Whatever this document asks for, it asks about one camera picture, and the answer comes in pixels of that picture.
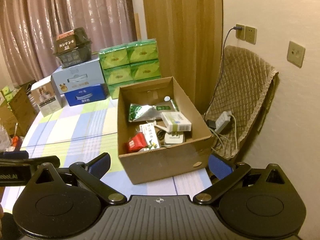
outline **quilted chair cover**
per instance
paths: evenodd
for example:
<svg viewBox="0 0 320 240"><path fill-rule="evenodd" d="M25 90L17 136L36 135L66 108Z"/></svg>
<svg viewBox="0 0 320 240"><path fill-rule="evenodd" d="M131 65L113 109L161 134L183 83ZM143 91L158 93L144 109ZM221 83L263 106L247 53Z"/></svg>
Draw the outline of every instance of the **quilted chair cover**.
<svg viewBox="0 0 320 240"><path fill-rule="evenodd" d="M264 108L264 115L267 113L278 71L250 50L227 46L224 53L224 73L207 111L206 120L217 120L223 111L231 111L235 116L238 149L236 150L234 120L232 129L224 137L220 137L226 151L224 152L218 139L214 147L219 155L230 159L239 152L261 108Z"/></svg>

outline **dark blue box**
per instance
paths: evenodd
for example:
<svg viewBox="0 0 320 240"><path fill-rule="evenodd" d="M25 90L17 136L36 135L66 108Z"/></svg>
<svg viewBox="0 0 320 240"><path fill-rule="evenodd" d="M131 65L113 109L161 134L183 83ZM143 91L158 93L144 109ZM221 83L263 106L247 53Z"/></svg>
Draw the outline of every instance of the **dark blue box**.
<svg viewBox="0 0 320 240"><path fill-rule="evenodd" d="M81 105L106 99L103 85L81 88L78 90L64 93L69 106Z"/></svg>

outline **power strip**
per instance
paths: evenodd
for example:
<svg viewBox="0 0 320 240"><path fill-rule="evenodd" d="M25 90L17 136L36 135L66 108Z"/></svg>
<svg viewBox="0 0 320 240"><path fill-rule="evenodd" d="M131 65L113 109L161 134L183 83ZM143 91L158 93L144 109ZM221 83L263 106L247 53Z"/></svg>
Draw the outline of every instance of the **power strip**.
<svg viewBox="0 0 320 240"><path fill-rule="evenodd" d="M219 118L216 120L216 129L214 130L216 133L221 133L223 129L228 125L231 121L231 111L223 111Z"/></svg>

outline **gray ribbed surface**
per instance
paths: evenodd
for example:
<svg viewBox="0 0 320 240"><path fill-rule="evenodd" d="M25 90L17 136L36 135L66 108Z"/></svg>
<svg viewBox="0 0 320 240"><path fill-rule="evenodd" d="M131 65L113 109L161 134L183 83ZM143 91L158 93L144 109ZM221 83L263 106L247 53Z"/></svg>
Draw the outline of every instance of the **gray ribbed surface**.
<svg viewBox="0 0 320 240"><path fill-rule="evenodd" d="M133 196L127 204L107 208L92 228L69 239L247 240L227 229L210 207L194 205L187 196Z"/></svg>

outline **box handle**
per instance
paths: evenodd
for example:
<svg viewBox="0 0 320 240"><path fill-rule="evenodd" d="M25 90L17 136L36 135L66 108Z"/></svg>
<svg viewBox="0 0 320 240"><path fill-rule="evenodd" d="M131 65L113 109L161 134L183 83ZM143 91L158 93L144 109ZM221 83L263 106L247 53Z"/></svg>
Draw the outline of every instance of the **box handle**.
<svg viewBox="0 0 320 240"><path fill-rule="evenodd" d="M83 80L83 79L86 79L87 77L88 77L88 75L87 75L87 74L84 74L84 75L79 76L79 77L69 78L69 79L67 79L67 81L68 81L68 83L71 83L71 82L79 82L79 81L81 81L81 80Z"/></svg>
<svg viewBox="0 0 320 240"><path fill-rule="evenodd" d="M93 94L92 94L92 93L90 93L90 94L87 94L87 95L82 96L82 97L76 97L76 99L77 99L77 100L83 100L83 99L90 98L90 97L92 97L92 96L93 96Z"/></svg>

